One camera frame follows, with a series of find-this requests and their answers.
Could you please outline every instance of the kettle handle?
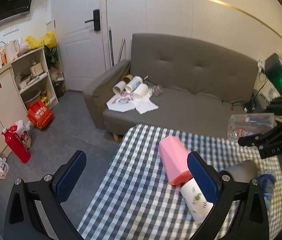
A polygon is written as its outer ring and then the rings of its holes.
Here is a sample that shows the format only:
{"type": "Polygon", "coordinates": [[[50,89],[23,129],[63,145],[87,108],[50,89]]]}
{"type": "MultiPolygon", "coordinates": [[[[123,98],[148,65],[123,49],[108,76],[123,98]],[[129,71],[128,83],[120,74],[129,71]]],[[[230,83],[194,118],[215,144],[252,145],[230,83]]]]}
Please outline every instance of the kettle handle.
{"type": "Polygon", "coordinates": [[[18,57],[18,53],[20,51],[20,46],[18,40],[14,40],[14,50],[16,50],[16,56],[18,57]]]}

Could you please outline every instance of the floor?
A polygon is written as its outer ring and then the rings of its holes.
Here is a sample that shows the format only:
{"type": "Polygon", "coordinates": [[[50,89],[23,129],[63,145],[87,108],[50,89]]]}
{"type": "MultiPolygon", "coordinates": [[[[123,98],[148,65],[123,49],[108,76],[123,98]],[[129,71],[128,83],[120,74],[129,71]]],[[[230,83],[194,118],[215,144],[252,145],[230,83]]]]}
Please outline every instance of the floor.
{"type": "MultiPolygon", "coordinates": [[[[53,108],[54,120],[44,130],[30,131],[32,146],[31,159],[23,164],[14,153],[7,159],[9,171],[0,180],[0,234],[3,237],[6,207],[13,183],[21,178],[26,182],[40,180],[54,172],[76,152],[87,155],[87,165],[69,199],[61,206],[74,227],[77,228],[93,199],[102,179],[109,168],[119,144],[111,134],[95,128],[85,105],[82,92],[67,91],[59,104],[53,108]]],[[[43,213],[42,205],[38,210],[43,213]]],[[[51,229],[49,236],[56,238],[51,229]]]]}

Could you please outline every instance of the yellow plastic bag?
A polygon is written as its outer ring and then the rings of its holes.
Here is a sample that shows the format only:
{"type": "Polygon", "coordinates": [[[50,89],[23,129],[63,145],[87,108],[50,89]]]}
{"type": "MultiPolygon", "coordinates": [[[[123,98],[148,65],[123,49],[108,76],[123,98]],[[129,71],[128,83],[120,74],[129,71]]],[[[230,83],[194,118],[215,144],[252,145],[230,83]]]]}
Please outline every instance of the yellow plastic bag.
{"type": "Polygon", "coordinates": [[[48,31],[45,36],[41,37],[40,39],[36,39],[32,36],[27,36],[25,42],[29,44],[30,49],[36,49],[47,45],[50,49],[57,47],[57,40],[54,36],[54,31],[48,31]]]}

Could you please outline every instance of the pink box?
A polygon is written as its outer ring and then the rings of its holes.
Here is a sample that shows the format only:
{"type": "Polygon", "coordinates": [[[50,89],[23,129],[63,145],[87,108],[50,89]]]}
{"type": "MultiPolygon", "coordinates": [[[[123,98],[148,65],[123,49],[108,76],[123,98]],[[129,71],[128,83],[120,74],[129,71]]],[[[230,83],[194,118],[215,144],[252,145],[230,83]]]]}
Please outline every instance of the pink box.
{"type": "Polygon", "coordinates": [[[187,164],[188,153],[178,137],[169,135],[159,142],[159,154],[172,185],[192,178],[187,164]]]}

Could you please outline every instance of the metal pole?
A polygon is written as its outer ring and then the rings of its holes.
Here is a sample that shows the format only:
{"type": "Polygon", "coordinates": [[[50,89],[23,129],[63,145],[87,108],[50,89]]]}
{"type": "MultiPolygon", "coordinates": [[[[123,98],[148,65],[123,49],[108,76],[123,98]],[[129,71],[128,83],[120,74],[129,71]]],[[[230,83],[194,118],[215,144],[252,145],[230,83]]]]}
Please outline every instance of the metal pole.
{"type": "Polygon", "coordinates": [[[123,45],[124,45],[124,38],[123,38],[123,40],[122,40],[122,44],[121,44],[121,49],[120,49],[120,54],[119,54],[119,58],[118,58],[118,63],[119,63],[119,62],[120,62],[120,60],[121,60],[121,55],[122,55],[123,45]]]}
{"type": "Polygon", "coordinates": [[[109,27],[109,39],[110,39],[111,61],[112,61],[112,66],[113,66],[114,65],[114,58],[113,58],[113,47],[112,47],[112,32],[111,32],[110,27],[109,27]]]}

